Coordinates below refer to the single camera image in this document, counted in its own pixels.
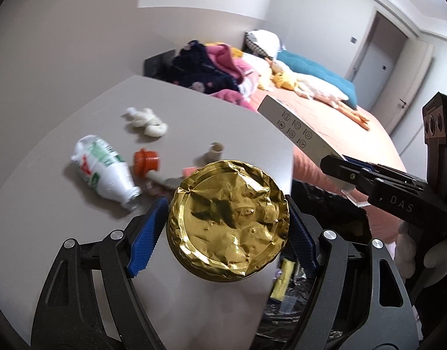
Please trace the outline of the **white gloved right hand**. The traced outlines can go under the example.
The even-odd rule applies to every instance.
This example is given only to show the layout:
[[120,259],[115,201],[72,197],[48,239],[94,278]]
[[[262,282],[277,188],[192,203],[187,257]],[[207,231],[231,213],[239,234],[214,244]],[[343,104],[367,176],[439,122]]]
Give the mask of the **white gloved right hand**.
[[[409,235],[409,224],[404,221],[398,228],[394,262],[404,280],[415,274],[418,264],[416,241]],[[447,239],[434,245],[424,255],[421,264],[431,271],[430,276],[425,279],[425,288],[441,281],[447,275]]]

